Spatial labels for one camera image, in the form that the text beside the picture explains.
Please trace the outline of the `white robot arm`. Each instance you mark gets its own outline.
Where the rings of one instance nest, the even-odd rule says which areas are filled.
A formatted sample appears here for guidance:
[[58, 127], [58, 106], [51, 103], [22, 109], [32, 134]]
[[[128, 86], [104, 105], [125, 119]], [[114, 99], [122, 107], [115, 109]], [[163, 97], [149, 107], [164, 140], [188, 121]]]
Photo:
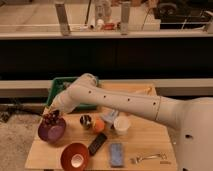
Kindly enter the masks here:
[[213, 171], [213, 98], [176, 100], [99, 88], [85, 73], [57, 94], [50, 108], [72, 112], [80, 103], [94, 104], [154, 121], [179, 131], [178, 171]]

